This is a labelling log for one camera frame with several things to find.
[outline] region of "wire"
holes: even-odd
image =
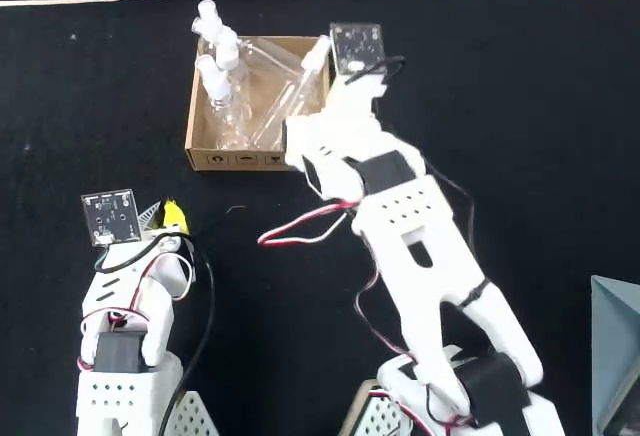
[[[132,264],[137,263],[138,261],[140,261],[147,254],[149,254],[153,248],[155,248],[158,244],[160,244],[160,242],[163,239],[182,237],[182,236],[185,236],[185,234],[183,234],[183,233],[162,233],[159,236],[156,236],[155,239],[153,239],[151,241],[151,243],[149,243],[147,246],[145,246],[144,249],[142,251],[140,251],[138,254],[136,254],[135,256],[131,257],[130,259],[126,260],[123,263],[116,264],[115,266],[110,266],[108,268],[104,268],[104,267],[102,267],[102,263],[104,262],[104,259],[107,257],[107,253],[109,252],[109,248],[107,247],[102,252],[102,254],[98,258],[98,260],[96,261],[96,264],[94,265],[94,269],[95,269],[95,271],[97,273],[102,273],[102,274],[115,273],[116,271],[120,271],[121,269],[127,268],[127,267],[131,266]]]
[[[473,199],[471,194],[466,189],[464,189],[462,186],[460,186],[458,183],[456,183],[452,179],[450,179],[447,176],[445,176],[444,173],[442,173],[438,168],[436,168],[433,165],[433,163],[431,163],[431,161],[429,161],[424,156],[423,156],[423,159],[424,159],[424,162],[425,162],[425,164],[427,166],[427,169],[429,169],[429,171],[431,171],[436,178],[440,179],[441,181],[444,181],[449,186],[451,186],[453,189],[455,189],[458,192],[460,192],[469,201],[470,207],[469,207],[469,218],[468,218],[468,221],[467,221],[467,245],[469,246],[469,250],[471,251],[471,254],[473,254],[473,256],[476,257],[476,245],[475,245],[475,234],[474,234],[475,233],[475,218],[476,218],[476,201],[475,201],[475,199]]]
[[[211,334],[211,329],[213,328],[213,317],[214,317],[214,314],[215,314],[215,296],[216,296],[216,292],[215,292],[213,269],[211,268],[211,263],[209,263],[209,258],[197,246],[196,241],[192,236],[190,236],[188,234],[180,234],[180,233],[177,233],[177,234],[181,238],[189,241],[193,245],[194,252],[200,256],[200,259],[202,259],[202,262],[204,263],[204,266],[205,266],[205,268],[207,270],[207,275],[209,276],[209,289],[210,289],[210,298],[211,298],[211,300],[210,300],[210,304],[209,304],[209,314],[207,316],[207,323],[205,325],[204,331],[202,332],[202,336],[200,338],[200,342],[198,343],[198,346],[196,347],[196,350],[193,353],[193,356],[191,357],[191,360],[189,361],[189,364],[187,365],[186,369],[184,370],[184,374],[182,375],[182,378],[180,378],[180,381],[178,382],[178,385],[176,386],[176,389],[173,391],[173,394],[171,395],[171,399],[169,400],[169,404],[167,404],[167,408],[165,409],[164,416],[162,417],[162,423],[160,424],[160,430],[158,431],[158,435],[159,436],[164,436],[164,432],[167,429],[167,424],[169,423],[169,418],[171,416],[171,412],[173,410],[173,407],[174,407],[176,401],[178,400],[178,397],[180,396],[180,393],[182,392],[182,390],[183,390],[183,388],[185,386],[185,383],[187,382],[187,380],[191,376],[191,373],[193,372],[196,364],[198,363],[198,360],[202,356],[204,348],[205,348],[205,346],[207,344],[207,341],[209,339],[209,336]]]
[[[87,330],[87,328],[85,327],[86,326],[85,323],[87,322],[87,319],[89,319],[91,316],[94,316],[94,315],[99,314],[99,313],[120,313],[120,314],[124,314],[125,316],[135,316],[135,317],[138,317],[138,318],[142,318],[145,321],[149,321],[149,318],[147,316],[145,316],[141,312],[135,311],[135,310],[133,310],[131,308],[119,308],[119,307],[116,307],[116,306],[109,306],[109,307],[106,307],[106,308],[100,308],[100,309],[96,309],[95,311],[91,311],[90,313],[86,314],[82,318],[82,321],[80,322],[80,332],[82,333],[83,336],[84,336],[84,334],[85,334],[85,332]],[[113,318],[110,322],[122,321],[124,319],[125,318],[122,318],[122,317],[116,317],[116,318]]]
[[[160,253],[158,256],[156,256],[153,260],[154,265],[157,264],[158,260],[162,257],[165,256],[172,256],[176,259],[178,259],[179,261],[182,261],[187,268],[189,268],[189,276],[187,277],[187,285],[184,288],[184,291],[182,292],[182,294],[180,296],[171,296],[171,299],[173,299],[174,301],[182,301],[184,298],[187,297],[187,294],[189,294],[189,289],[191,288],[191,283],[193,282],[193,277],[195,275],[195,271],[193,269],[193,265],[189,262],[189,260],[187,258],[185,258],[184,256],[177,254],[177,253]]]
[[[390,66],[395,66],[395,70],[385,74],[383,80],[382,80],[382,84],[388,84],[389,81],[391,81],[391,79],[400,72],[400,70],[404,67],[406,63],[406,60],[404,58],[404,56],[391,56],[389,58],[385,58],[382,59],[380,61],[378,61],[375,64],[372,64],[366,68],[364,68],[363,70],[358,71],[357,73],[353,74],[349,79],[347,79],[344,84],[345,85],[349,85],[351,83],[355,83],[357,80],[359,80],[360,78],[373,73],[374,71],[377,71],[378,69],[385,67],[385,68],[389,68]]]
[[[324,241],[325,239],[327,239],[337,228],[338,226],[340,226],[340,224],[342,224],[342,222],[346,219],[347,217],[347,213],[342,214],[330,227],[329,229],[327,229],[324,233],[322,233],[319,236],[316,236],[314,238],[299,238],[299,237],[292,237],[292,238],[278,238],[278,239],[273,239],[274,236],[278,236],[282,233],[284,233],[285,231],[288,231],[289,229],[297,226],[298,224],[304,222],[304,221],[308,221],[310,219],[314,219],[320,216],[324,216],[327,214],[331,214],[334,213],[335,211],[341,210],[341,209],[351,209],[354,206],[356,206],[358,203],[349,203],[349,202],[340,202],[340,203],[333,203],[333,204],[328,204],[326,206],[322,206],[320,208],[314,209],[313,211],[309,211],[307,213],[302,214],[301,216],[298,216],[296,219],[294,219],[293,221],[287,223],[287,224],[283,224],[282,226],[279,226],[277,228],[271,229],[265,233],[263,233],[262,235],[260,235],[260,237],[258,238],[258,244],[260,246],[287,246],[287,245],[291,245],[291,244],[314,244],[314,243],[319,243],[321,241]]]
[[[362,311],[362,308],[360,307],[360,297],[364,293],[369,291],[371,288],[373,288],[376,285],[376,283],[378,282],[378,280],[380,279],[380,270],[378,269],[378,263],[376,263],[375,260],[374,260],[374,264],[376,265],[375,272],[373,273],[373,276],[371,277],[369,282],[367,282],[367,284],[360,291],[358,291],[358,293],[356,294],[356,297],[353,300],[353,309],[355,309],[355,311],[358,314],[358,316],[360,316],[360,318],[365,322],[365,324],[367,325],[369,330],[373,333],[373,335],[376,338],[378,338],[380,341],[382,341],[384,343],[384,345],[387,346],[387,348],[389,348],[394,353],[405,354],[405,355],[409,356],[411,359],[413,359],[413,357],[408,353],[408,351],[402,349],[397,344],[392,343],[389,338],[387,338],[380,331],[378,331],[371,324],[371,322],[369,321],[369,318],[367,318],[367,316],[364,314],[364,311]]]

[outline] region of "white robotic arm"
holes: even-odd
[[[352,47],[358,47],[359,43],[354,45],[354,40],[362,38],[358,31],[362,34],[367,30],[353,30],[347,43]],[[512,378],[517,380],[513,391],[519,392],[523,400],[528,395],[530,400],[530,404],[524,402],[518,409],[530,416],[525,417],[529,434],[563,434],[553,404],[527,393],[526,388],[542,380],[540,359],[501,291],[479,268],[453,222],[452,210],[438,183],[427,174],[420,152],[382,131],[369,109],[371,99],[379,96],[380,91],[370,93],[368,107],[364,104],[366,96],[361,88],[376,87],[376,81],[366,82],[373,78],[378,78],[379,87],[379,75],[365,75],[356,81],[360,86],[354,88],[355,99],[359,101],[359,110],[356,110],[349,91],[349,78],[354,79],[353,73],[340,73],[340,67],[348,64],[341,63],[339,58],[349,51],[336,47],[340,43],[335,27],[332,36],[338,77],[327,107],[316,115],[287,119],[286,161],[306,174],[309,185],[321,198],[359,203],[352,229],[365,240],[376,261],[400,314],[402,334],[413,358],[412,369],[417,381],[405,387],[417,388],[415,391],[421,396],[416,401],[414,393],[412,400],[404,402],[417,414],[423,414],[426,392],[430,392],[434,411],[439,415],[436,419],[443,421],[475,417],[476,406],[486,406],[474,400],[477,397],[470,392],[475,391],[471,386],[486,385],[487,381],[476,382],[476,374],[469,376],[472,382],[461,381],[461,374],[454,371],[443,350],[440,304],[447,301],[488,335],[499,354],[506,355],[473,372],[494,371],[496,366],[500,367],[495,369],[497,375],[507,374],[510,365],[516,368],[512,371],[517,370],[516,377]],[[418,253],[426,253],[426,260],[417,258]],[[383,386],[387,384],[393,397],[402,401],[406,395],[403,396],[403,390],[396,388],[394,382],[406,376],[386,368],[384,371],[381,368],[379,381]],[[424,418],[433,434],[445,434],[445,428],[429,414],[424,414]],[[554,430],[542,432],[542,428]],[[494,422],[477,428],[457,428],[451,434],[498,436],[503,431]]]

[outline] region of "plastic bottle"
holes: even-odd
[[[251,109],[240,95],[234,93],[226,71],[216,65],[210,54],[196,59],[202,85],[209,96],[206,110],[209,133],[214,136],[216,149],[239,150],[249,148],[246,125]]]
[[[321,36],[301,63],[302,77],[295,84],[285,86],[257,130],[250,138],[252,146],[265,151],[280,149],[282,123],[288,116],[304,114],[305,106],[313,99],[317,80],[327,61],[331,40]]]

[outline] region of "black fabric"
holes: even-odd
[[[455,371],[469,395],[471,414],[480,428],[497,423],[502,434],[531,436],[522,412],[531,400],[509,356],[491,353]]]
[[[191,170],[197,1],[0,9],[0,415],[13,434],[74,430],[80,304],[98,256],[81,194],[131,187],[141,208],[170,196],[187,212],[218,290],[189,386],[221,434],[336,434],[392,356],[353,312],[373,265],[347,226],[316,246],[256,246],[320,204],[303,175]],[[640,282],[640,0],[216,1],[240,34],[382,24],[407,65],[380,118],[475,197],[478,259],[538,350],[539,392],[568,434],[587,434],[589,278]],[[445,192],[464,229],[467,201]],[[246,208],[225,215],[234,205]],[[170,346],[185,362],[203,284],[176,305]],[[383,285],[363,308],[401,341]],[[445,341],[482,347],[451,309]]]

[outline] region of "cardboard box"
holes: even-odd
[[[298,36],[264,37],[284,49],[304,57],[316,43],[317,38]],[[329,64],[325,66],[323,74],[318,79],[319,104],[312,105],[311,113],[319,112],[325,104],[329,93]],[[251,93],[260,91],[260,87],[251,87]],[[207,93],[200,83],[200,73],[196,70],[191,88],[191,104],[189,105],[189,119],[184,149],[191,167],[196,171],[286,171],[290,169],[284,163],[284,151],[235,151],[218,150],[214,147],[215,133],[206,130],[205,109],[209,105]],[[256,115],[263,115],[268,108],[253,107],[254,120]]]

